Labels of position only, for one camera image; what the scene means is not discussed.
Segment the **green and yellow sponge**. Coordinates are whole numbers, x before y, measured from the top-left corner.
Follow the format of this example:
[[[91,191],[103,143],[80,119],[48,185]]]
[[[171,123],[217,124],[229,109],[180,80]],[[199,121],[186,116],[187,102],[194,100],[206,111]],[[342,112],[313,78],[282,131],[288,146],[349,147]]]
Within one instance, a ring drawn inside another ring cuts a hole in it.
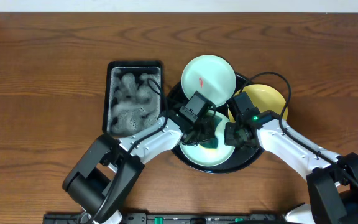
[[[202,149],[215,150],[219,146],[219,139],[215,136],[213,138],[204,139],[198,143],[198,147]]]

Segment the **yellow plate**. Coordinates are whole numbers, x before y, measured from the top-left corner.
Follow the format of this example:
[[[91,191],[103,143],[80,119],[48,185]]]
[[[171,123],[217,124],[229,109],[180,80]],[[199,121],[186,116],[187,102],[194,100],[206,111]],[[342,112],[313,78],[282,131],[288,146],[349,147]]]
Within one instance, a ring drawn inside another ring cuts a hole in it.
[[[253,104],[258,107],[261,113],[267,110],[272,110],[276,114],[280,115],[286,103],[286,100],[282,94],[275,88],[268,85],[248,85],[243,89],[240,88],[237,92],[235,92],[234,96],[241,92],[246,92],[248,94]],[[230,122],[235,122],[229,109],[227,113],[227,117],[229,118]]]

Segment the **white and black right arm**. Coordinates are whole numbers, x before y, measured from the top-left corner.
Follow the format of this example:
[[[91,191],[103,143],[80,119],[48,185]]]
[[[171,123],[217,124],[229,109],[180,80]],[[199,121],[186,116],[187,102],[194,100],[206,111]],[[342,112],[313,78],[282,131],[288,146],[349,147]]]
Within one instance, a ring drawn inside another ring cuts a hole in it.
[[[279,114],[257,108],[230,112],[226,144],[271,152],[307,183],[310,202],[284,215],[285,223],[358,223],[358,155],[342,156],[310,141]]]

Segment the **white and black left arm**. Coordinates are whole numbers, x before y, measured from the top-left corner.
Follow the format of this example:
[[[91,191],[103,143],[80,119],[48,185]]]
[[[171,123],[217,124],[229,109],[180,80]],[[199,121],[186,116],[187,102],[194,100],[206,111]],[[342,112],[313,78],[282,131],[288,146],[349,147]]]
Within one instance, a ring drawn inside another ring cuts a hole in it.
[[[149,128],[126,138],[96,138],[63,181],[62,187],[88,216],[88,223],[119,223],[119,209],[155,156],[179,145],[191,131],[211,130],[212,116],[195,126],[178,116],[160,117]]]

